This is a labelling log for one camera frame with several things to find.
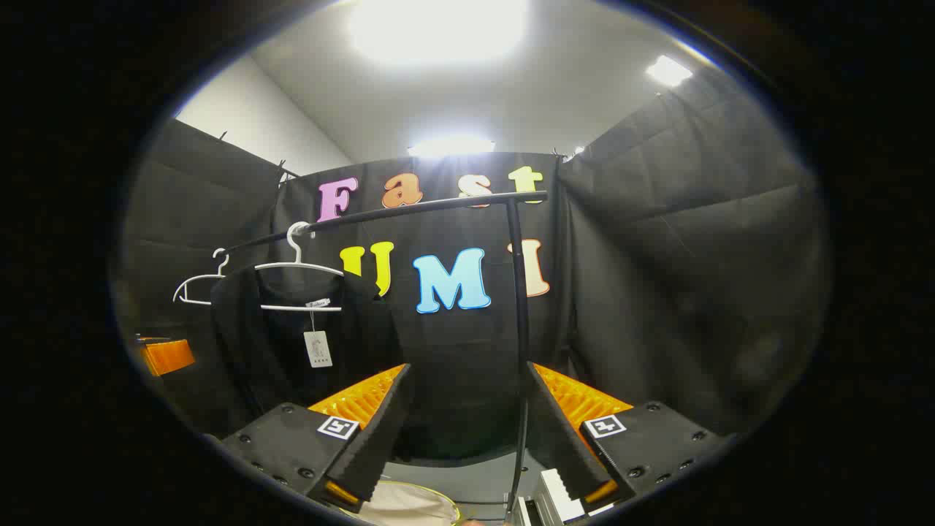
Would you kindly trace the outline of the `black backdrop cloth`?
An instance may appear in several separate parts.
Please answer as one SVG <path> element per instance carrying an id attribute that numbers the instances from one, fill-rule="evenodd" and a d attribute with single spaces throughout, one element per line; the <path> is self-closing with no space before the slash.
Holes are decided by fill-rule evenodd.
<path id="1" fill-rule="evenodd" d="M 529 359 L 624 402 L 668 404 L 722 435 L 758 426 L 797 381 L 828 298 L 831 247 L 814 174 L 728 77 L 701 72 L 567 162 L 550 153 L 401 156 L 281 182 L 274 167 L 181 122 L 141 164 L 110 272 L 127 330 L 190 340 L 167 381 L 224 437 L 234 387 L 210 307 L 170 299 L 215 248 L 289 224 L 468 194 L 518 205 Z M 504 207 L 344 224 L 304 260 L 371 281 L 390 306 L 414 400 L 392 460 L 454 468 L 512 450 L 516 322 Z"/>

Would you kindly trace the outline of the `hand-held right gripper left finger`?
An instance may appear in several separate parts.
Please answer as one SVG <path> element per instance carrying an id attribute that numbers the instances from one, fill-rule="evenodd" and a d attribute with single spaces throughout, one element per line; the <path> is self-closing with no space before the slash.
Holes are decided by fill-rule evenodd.
<path id="1" fill-rule="evenodd" d="M 312 406 L 278 404 L 220 443 L 292 492 L 357 513 L 394 455 L 413 393 L 411 364 L 400 364 Z"/>

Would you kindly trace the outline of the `black knit sweater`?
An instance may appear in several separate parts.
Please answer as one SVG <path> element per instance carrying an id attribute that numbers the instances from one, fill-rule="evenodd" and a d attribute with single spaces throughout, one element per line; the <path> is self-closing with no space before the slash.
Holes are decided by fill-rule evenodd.
<path id="1" fill-rule="evenodd" d="M 405 361 L 390 306 L 350 272 L 246 267 L 214 284 L 210 316 L 234 387 L 224 435 L 278 404 L 309 406 Z"/>

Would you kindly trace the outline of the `white plastic hanger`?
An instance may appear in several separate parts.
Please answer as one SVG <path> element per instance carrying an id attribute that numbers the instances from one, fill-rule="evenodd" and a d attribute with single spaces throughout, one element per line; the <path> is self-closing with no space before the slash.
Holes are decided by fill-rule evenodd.
<path id="1" fill-rule="evenodd" d="M 305 270 L 317 270 L 317 272 L 325 272 L 329 274 L 334 274 L 336 276 L 344 276 L 344 273 L 341 270 L 334 269 L 334 267 L 327 267 L 321 265 L 315 265 L 311 263 L 304 263 L 302 260 L 302 249 L 299 246 L 295 237 L 299 234 L 299 231 L 305 231 L 308 227 L 313 226 L 308 222 L 297 222 L 291 224 L 287 233 L 285 233 L 285 240 L 291 247 L 294 252 L 293 260 L 291 261 L 276 261 L 270 263 L 263 263 L 261 265 L 256 265 L 253 269 L 257 272 L 260 270 L 269 270 L 277 269 L 278 267 L 293 267 L 294 269 L 305 269 Z M 341 307 L 326 306 L 321 304 L 319 306 L 288 306 L 288 305 L 278 305 L 278 304 L 261 304 L 260 308 L 262 310 L 274 310 L 275 312 L 307 312 L 307 313 L 337 313 L 342 309 Z"/>
<path id="2" fill-rule="evenodd" d="M 190 278 L 185 279 L 183 282 L 178 284 L 178 287 L 174 290 L 174 293 L 172 295 L 172 302 L 181 302 L 185 304 L 194 304 L 194 305 L 201 305 L 201 306 L 211 306 L 212 303 L 209 300 L 200 300 L 200 299 L 197 299 L 197 297 L 193 299 L 193 297 L 190 297 L 189 286 L 191 286 L 191 284 L 193 283 L 201 283 L 201 282 L 208 282 L 208 283 L 214 284 L 224 279 L 225 277 L 224 269 L 230 261 L 230 254 L 228 254 L 227 250 L 225 250 L 224 248 L 217 248 L 213 252 L 213 259 L 219 259 L 219 264 L 217 265 L 214 272 L 210 274 L 197 274 L 197 275 L 191 276 Z"/>

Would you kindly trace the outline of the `white ridged object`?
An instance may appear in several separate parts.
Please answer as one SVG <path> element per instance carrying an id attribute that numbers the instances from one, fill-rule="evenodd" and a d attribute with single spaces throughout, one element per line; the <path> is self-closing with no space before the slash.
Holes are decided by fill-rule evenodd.
<path id="1" fill-rule="evenodd" d="M 580 499 L 571 499 L 557 470 L 542 470 L 532 493 L 519 496 L 512 506 L 510 526 L 577 526 L 586 522 Z"/>

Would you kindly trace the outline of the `black metal clothes rack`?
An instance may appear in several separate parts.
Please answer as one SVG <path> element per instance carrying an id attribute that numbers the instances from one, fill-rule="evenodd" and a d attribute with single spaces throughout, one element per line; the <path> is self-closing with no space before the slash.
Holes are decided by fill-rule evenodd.
<path id="1" fill-rule="evenodd" d="M 302 235 L 304 233 L 310 234 L 325 229 L 334 229 L 335 227 L 342 226 L 342 224 L 358 224 L 361 222 L 370 222 L 385 218 L 404 216 L 405 214 L 437 212 L 438 210 L 450 210 L 454 209 L 455 207 L 470 207 L 471 205 L 481 204 L 504 205 L 505 217 L 507 217 L 508 221 L 508 233 L 510 233 L 512 244 L 511 262 L 512 273 L 514 274 L 512 283 L 514 284 L 517 330 L 516 364 L 514 369 L 517 370 L 518 376 L 521 376 L 525 370 L 525 366 L 527 366 L 529 357 L 529 314 L 527 301 L 527 282 L 525 282 L 524 270 L 524 252 L 522 248 L 523 236 L 517 203 L 520 201 L 530 200 L 546 201 L 548 198 L 548 192 L 546 191 L 533 191 L 482 194 L 482 196 L 463 197 L 463 199 L 424 201 L 413 205 L 384 207 L 380 210 L 368 210 L 367 212 L 352 213 L 348 214 L 347 216 L 340 216 L 334 219 L 325 220 L 324 222 L 312 224 L 313 226 L 308 227 L 305 231 L 300 230 L 298 235 Z M 278 240 L 285 239 L 285 233 L 286 231 L 258 237 L 257 239 L 250 240 L 250 242 L 234 244 L 229 248 L 225 248 L 225 250 L 227 250 L 228 254 L 231 254 L 233 252 L 237 252 L 244 248 L 258 244 L 277 242 Z M 515 504 L 515 500 L 517 499 L 519 483 L 521 482 L 523 475 L 524 452 L 525 446 L 527 446 L 527 426 L 529 415 L 529 396 L 527 392 L 527 385 L 525 385 L 524 381 L 521 381 L 519 383 L 519 390 L 517 395 L 519 420 L 517 422 L 514 473 L 512 473 L 511 488 L 510 492 L 508 493 L 508 499 L 507 502 L 505 502 L 505 519 L 507 520 L 510 519 L 512 506 Z"/>

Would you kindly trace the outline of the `small ceiling light panel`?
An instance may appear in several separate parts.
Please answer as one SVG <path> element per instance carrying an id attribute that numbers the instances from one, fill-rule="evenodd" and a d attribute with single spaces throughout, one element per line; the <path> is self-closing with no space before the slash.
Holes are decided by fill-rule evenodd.
<path id="1" fill-rule="evenodd" d="M 692 77 L 690 69 L 669 56 L 658 56 L 654 63 L 646 67 L 646 74 L 656 83 L 669 88 L 675 88 Z"/>

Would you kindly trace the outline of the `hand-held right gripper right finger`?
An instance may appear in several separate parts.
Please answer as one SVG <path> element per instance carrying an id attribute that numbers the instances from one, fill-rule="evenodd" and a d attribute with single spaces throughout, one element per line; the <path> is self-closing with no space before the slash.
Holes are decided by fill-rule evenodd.
<path id="1" fill-rule="evenodd" d="M 533 451 L 585 511 L 657 492 L 730 441 L 664 403 L 625 403 L 541 364 L 525 367 Z"/>

